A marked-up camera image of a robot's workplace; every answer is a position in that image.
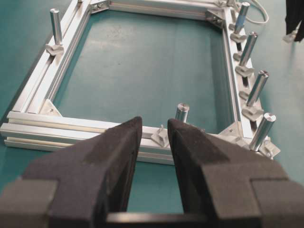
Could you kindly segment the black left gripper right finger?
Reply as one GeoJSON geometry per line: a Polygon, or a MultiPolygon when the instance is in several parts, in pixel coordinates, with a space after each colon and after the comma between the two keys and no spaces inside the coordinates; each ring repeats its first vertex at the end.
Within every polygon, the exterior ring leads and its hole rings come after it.
{"type": "Polygon", "coordinates": [[[304,188],[274,160],[168,120],[168,136],[185,212],[211,228],[301,228],[304,188]]]}

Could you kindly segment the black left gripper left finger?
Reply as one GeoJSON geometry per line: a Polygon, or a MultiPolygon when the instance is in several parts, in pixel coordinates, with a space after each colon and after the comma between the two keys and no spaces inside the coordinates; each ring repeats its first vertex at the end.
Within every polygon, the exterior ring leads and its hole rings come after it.
{"type": "Polygon", "coordinates": [[[126,211],[141,138],[137,116],[33,160],[1,193],[1,227],[95,228],[126,211]]]}

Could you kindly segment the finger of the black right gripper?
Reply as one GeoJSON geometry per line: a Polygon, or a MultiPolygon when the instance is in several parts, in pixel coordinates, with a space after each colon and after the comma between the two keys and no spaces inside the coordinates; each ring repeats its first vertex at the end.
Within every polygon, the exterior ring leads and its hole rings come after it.
{"type": "Polygon", "coordinates": [[[304,0],[286,0],[286,35],[291,34],[300,23],[295,42],[304,39],[304,0]]]}

